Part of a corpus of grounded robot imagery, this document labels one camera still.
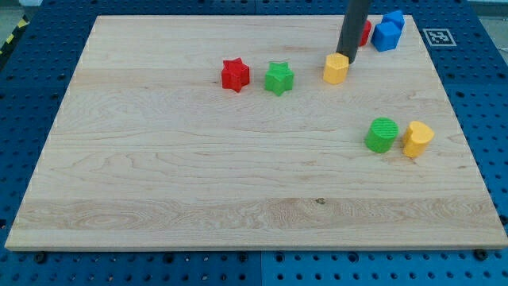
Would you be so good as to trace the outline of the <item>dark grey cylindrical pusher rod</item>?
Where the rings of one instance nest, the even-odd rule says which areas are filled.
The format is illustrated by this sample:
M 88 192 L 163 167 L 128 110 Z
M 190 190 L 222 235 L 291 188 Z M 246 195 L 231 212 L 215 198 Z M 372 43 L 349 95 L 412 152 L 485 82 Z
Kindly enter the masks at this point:
M 336 52 L 347 56 L 350 64 L 356 59 L 371 4 L 372 0 L 350 0 L 348 2 Z

